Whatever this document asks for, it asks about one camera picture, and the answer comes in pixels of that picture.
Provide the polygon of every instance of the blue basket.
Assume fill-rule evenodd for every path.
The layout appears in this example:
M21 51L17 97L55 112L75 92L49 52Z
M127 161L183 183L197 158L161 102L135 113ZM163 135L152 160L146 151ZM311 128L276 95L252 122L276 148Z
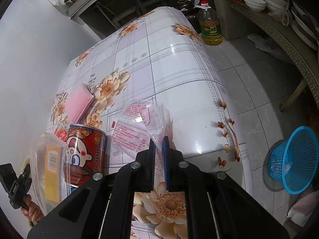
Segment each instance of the blue basket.
M290 194L304 191L318 167L319 146L315 133L306 126L297 128L288 140L277 146L269 157L268 172L283 183ZM292 163L286 175L285 164Z

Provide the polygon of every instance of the basket rim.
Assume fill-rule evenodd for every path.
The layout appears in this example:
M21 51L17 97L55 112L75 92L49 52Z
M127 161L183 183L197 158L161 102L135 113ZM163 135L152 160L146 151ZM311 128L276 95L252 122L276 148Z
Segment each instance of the basket rim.
M309 181L307 182L307 184L300 190L298 191L292 191L291 189L288 188L288 185L286 183L286 180L285 180L285 175L284 175L284 169L285 169L285 159L286 159L286 154L287 154L287 151L288 151L288 147L290 145L290 142L291 140L293 139L293 137L295 136L295 134L297 132L299 132L300 130L306 130L309 132L309 134L311 135L311 137L313 138L314 140L314 143L315 143L315 146L317 148L317 157L316 157L316 163L315 163L315 168L311 174L311 178L309 179ZM297 129L295 129L295 131L290 135L289 139L288 139L288 142L286 144L286 147L285 147L285 152L284 152L284 157L283 157L283 161L282 161L282 167L281 167L281 177L282 177L282 181L283 181L283 185L286 189L286 191L289 193L289 194L299 194L301 192L303 192L310 184L310 182L312 181L312 179L314 178L315 176L315 173L317 171L317 168L318 168L318 161L319 161L319 144L318 144L318 139L317 139L317 136L316 134L312 131L312 129L308 126L301 126L301 127L298 127Z

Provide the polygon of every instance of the shelf leg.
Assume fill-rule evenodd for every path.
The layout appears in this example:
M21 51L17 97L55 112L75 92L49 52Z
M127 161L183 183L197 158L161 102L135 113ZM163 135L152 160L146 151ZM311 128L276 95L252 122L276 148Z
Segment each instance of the shelf leg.
M302 79L302 81L300 82L300 84L297 86L297 88L295 89L295 91L290 95L290 97L288 98L288 100L286 100L286 102L284 104L279 104L279 109L281 112L283 112L284 110L288 109L294 102L295 100L298 98L298 96L300 95L300 93L302 93L302 91L307 87L307 83L305 79Z

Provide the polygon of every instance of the oil bottle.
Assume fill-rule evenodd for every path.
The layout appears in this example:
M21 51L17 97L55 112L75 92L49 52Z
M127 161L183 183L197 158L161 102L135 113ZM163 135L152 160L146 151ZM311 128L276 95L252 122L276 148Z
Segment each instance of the oil bottle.
M207 1L201 1L200 8L197 17L202 31L202 40L211 46L220 44L221 24L217 12L208 5Z

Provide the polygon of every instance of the green label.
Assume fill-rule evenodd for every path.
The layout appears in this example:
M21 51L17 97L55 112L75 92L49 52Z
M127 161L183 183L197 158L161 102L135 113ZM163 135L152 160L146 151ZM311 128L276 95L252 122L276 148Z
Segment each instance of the green label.
M201 22L202 35L209 37L219 37L221 35L221 25L219 22Z

